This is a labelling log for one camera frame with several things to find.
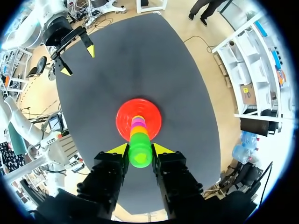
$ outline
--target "red plate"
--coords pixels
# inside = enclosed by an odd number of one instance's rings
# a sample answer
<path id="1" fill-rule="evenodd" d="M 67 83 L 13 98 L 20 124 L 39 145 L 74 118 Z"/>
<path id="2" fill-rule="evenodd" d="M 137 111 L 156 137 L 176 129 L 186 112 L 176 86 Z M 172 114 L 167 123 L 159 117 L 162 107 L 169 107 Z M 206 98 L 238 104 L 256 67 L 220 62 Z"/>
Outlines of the red plate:
<path id="1" fill-rule="evenodd" d="M 143 116 L 152 140 L 159 133 L 162 118 L 158 108 L 150 101 L 142 98 L 131 99 L 124 103 L 116 115 L 116 128 L 120 135 L 129 142 L 131 122 L 134 116 Z"/>

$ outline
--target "white chair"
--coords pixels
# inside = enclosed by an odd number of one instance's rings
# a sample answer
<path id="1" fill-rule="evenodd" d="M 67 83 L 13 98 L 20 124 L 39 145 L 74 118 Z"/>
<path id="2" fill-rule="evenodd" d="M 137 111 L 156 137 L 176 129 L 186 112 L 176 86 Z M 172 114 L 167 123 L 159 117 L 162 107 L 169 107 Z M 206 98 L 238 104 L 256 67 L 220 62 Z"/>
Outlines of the white chair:
<path id="1" fill-rule="evenodd" d="M 165 10 L 167 5 L 167 0 L 161 0 L 161 1 L 163 3 L 162 6 L 142 8 L 141 0 L 136 0 L 137 13 L 140 14 L 149 11 Z"/>

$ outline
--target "shelving unit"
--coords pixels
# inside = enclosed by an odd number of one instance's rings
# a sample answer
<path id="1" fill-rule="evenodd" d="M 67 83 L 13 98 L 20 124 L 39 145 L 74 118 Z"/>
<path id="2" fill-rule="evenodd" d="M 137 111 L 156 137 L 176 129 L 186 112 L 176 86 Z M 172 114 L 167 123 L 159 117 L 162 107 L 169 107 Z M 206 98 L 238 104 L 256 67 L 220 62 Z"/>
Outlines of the shelving unit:
<path id="1" fill-rule="evenodd" d="M 278 33 L 265 12 L 259 12 L 213 49 L 231 80 L 238 107 L 236 117 L 275 122 L 294 118 L 291 61 Z M 275 61 L 273 51 L 279 53 L 281 64 Z M 286 76 L 283 84 L 279 82 L 279 69 Z M 240 87 L 249 83 L 253 85 L 256 105 L 246 105 L 242 99 Z M 276 112 L 276 116 L 263 116 L 265 110 Z"/>
<path id="2" fill-rule="evenodd" d="M 8 78 L 8 83 L 4 83 L 0 80 L 0 92 L 5 96 L 13 96 L 15 101 L 18 99 L 19 94 L 24 91 L 28 84 L 26 80 L 27 68 L 29 60 L 32 57 L 32 53 L 24 49 L 16 49 L 12 51 L 1 53 L 0 72 L 1 75 Z M 23 66 L 23 70 L 20 75 L 15 74 L 18 66 Z"/>

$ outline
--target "blue water bottle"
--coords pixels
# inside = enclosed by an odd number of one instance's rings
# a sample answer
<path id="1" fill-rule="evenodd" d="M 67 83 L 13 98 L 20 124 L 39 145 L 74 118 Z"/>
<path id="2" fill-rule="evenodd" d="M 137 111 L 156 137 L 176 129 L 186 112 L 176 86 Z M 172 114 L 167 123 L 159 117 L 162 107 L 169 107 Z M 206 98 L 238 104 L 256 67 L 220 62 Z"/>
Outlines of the blue water bottle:
<path id="1" fill-rule="evenodd" d="M 250 150 L 258 150 L 256 147 L 256 143 L 259 141 L 259 138 L 256 134 L 242 131 L 241 133 L 241 142 L 242 145 Z"/>
<path id="2" fill-rule="evenodd" d="M 232 152 L 232 156 L 235 160 L 238 160 L 242 164 L 246 164 L 251 160 L 251 150 L 242 146 L 236 145 Z"/>

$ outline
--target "gray table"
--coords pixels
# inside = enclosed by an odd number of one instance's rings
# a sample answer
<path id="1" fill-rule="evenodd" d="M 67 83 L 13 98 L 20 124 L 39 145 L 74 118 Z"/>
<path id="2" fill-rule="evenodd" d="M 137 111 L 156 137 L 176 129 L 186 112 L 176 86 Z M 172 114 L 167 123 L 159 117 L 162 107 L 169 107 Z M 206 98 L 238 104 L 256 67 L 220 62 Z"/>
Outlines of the gray table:
<path id="1" fill-rule="evenodd" d="M 197 181 L 213 185 L 220 176 L 220 145 L 212 104 L 192 56 L 167 21 L 141 15 L 90 38 L 95 59 L 78 42 L 62 56 L 73 76 L 56 73 L 61 107 L 87 166 L 98 152 L 125 143 L 116 130 L 116 113 L 127 100 L 142 97 L 162 115 L 154 142 L 181 151 Z M 118 202 L 131 214 L 163 208 L 151 166 L 129 166 Z"/>

